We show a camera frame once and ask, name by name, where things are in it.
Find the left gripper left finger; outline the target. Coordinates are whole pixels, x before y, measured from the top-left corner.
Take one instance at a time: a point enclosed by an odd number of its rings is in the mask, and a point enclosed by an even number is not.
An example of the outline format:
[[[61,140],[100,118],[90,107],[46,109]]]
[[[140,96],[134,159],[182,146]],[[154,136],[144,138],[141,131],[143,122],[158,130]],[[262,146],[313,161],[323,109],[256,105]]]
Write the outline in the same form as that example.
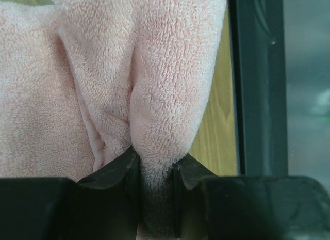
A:
[[[99,171],[1,179],[1,239],[135,239],[140,160],[133,148]]]

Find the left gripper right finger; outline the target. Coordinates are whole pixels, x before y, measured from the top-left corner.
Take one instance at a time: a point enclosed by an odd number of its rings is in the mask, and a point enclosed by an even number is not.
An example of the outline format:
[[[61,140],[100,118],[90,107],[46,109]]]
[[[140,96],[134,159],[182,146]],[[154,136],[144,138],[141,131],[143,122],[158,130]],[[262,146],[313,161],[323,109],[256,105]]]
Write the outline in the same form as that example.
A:
[[[329,195],[304,176],[218,176],[186,155],[173,166],[180,239],[329,239]]]

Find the pink towel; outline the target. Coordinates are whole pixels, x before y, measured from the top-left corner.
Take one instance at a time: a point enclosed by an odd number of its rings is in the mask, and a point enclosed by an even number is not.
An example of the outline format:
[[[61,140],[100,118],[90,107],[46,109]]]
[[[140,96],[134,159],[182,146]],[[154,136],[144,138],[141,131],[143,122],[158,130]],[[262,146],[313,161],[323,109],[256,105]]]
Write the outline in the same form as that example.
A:
[[[226,0],[1,2],[1,177],[141,158],[138,239],[173,239],[172,165],[210,95]]]

